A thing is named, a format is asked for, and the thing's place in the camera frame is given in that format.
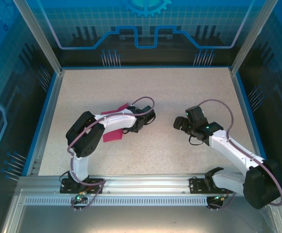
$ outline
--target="pink cloth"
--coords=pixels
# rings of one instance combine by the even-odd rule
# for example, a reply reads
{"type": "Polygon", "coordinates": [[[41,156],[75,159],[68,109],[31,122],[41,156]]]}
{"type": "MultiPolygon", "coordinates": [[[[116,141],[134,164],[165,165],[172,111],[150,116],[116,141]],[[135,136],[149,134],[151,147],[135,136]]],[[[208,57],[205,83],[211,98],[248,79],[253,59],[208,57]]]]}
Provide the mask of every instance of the pink cloth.
{"type": "MultiPolygon", "coordinates": [[[[127,108],[129,106],[128,103],[124,104],[123,106],[119,107],[117,110],[113,110],[113,111],[107,111],[107,112],[103,112],[101,113],[102,115],[104,114],[111,114],[111,113],[115,113],[121,110],[124,110],[125,108],[127,108]]],[[[123,137],[123,132],[122,130],[114,130],[112,132],[108,132],[106,134],[103,135],[103,142],[109,142],[109,141],[114,141],[114,140],[121,140],[123,137]]]]}

